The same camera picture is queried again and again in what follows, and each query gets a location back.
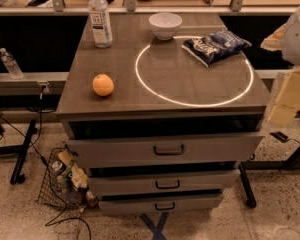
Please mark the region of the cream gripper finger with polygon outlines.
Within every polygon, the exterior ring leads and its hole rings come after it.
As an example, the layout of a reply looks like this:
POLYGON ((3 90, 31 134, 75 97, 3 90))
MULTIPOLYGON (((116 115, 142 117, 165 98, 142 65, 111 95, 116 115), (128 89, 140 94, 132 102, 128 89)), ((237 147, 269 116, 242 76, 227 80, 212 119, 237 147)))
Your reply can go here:
POLYGON ((285 24, 281 25, 271 35, 262 41, 260 47, 271 52, 280 51, 282 49, 282 40, 285 27, 285 24))

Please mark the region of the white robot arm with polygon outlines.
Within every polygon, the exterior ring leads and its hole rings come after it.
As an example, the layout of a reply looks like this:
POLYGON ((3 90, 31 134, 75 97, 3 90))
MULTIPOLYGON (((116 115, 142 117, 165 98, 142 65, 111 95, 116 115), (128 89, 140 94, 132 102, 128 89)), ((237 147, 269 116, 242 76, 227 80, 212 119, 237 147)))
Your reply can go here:
POLYGON ((268 114, 271 124, 286 126, 300 110, 300 6, 285 24, 262 41, 261 47, 268 51, 280 51, 282 58, 293 65, 284 76, 268 114))

